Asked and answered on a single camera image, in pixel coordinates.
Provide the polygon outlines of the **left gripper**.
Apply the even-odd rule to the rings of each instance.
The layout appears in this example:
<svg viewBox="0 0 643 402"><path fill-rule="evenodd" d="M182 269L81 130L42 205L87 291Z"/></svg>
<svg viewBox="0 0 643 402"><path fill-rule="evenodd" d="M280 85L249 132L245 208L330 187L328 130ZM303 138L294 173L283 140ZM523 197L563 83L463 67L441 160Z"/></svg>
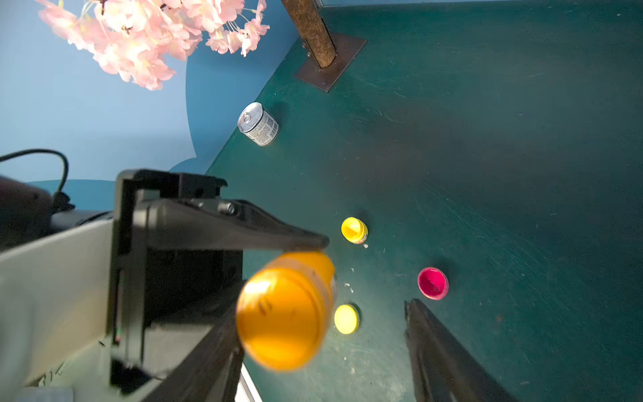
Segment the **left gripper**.
<svg viewBox="0 0 643 402"><path fill-rule="evenodd" d="M244 200L219 200L215 209L182 202L214 199L226 185L216 177L150 169L118 175L108 331L109 384L120 392L135 392L159 376L163 370L156 358L168 357L171 367L180 363L177 348L153 346L149 330L157 320L239 281L240 251L322 251L329 246L324 234L286 224ZM233 401L243 359L235 307L230 306L144 400Z"/></svg>

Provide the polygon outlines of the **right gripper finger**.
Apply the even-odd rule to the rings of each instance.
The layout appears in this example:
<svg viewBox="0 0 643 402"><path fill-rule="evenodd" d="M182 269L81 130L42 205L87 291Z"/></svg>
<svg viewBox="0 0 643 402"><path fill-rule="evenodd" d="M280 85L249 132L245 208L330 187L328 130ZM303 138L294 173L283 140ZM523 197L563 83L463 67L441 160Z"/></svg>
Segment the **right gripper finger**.
<svg viewBox="0 0 643 402"><path fill-rule="evenodd" d="M419 299L405 303L405 339L418 401L514 401Z"/></svg>

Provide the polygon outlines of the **orange paint jar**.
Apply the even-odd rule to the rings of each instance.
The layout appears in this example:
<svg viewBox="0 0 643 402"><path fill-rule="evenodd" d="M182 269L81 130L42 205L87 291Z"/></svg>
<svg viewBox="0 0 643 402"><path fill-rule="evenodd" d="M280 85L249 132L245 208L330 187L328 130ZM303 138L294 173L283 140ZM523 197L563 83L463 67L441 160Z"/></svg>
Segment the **orange paint jar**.
<svg viewBox="0 0 643 402"><path fill-rule="evenodd" d="M331 327L336 269L321 251L290 252L246 282L236 306L244 351L277 372L299 370L319 353Z"/></svg>

